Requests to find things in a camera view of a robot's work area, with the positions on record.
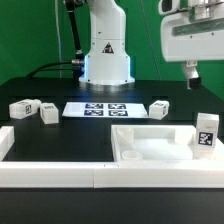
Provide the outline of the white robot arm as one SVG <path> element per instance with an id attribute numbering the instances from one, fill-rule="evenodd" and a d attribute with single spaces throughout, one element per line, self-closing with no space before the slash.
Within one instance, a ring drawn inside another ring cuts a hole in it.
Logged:
<path id="1" fill-rule="evenodd" d="M 91 48 L 84 58 L 81 85 L 98 91 L 135 84 L 125 51 L 126 14 L 115 0 L 87 0 Z M 224 60 L 224 0 L 160 0 L 162 55 L 180 62 L 187 87 L 201 84 L 199 61 Z"/>

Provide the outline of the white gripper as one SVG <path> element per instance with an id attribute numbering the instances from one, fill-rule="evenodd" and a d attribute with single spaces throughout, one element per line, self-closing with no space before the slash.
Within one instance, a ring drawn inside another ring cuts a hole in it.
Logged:
<path id="1" fill-rule="evenodd" d="M 190 90 L 201 86 L 196 61 L 224 60 L 224 18 L 190 23 L 185 15 L 174 14 L 162 20 L 160 31 L 164 59 L 186 61 L 182 70 Z"/>

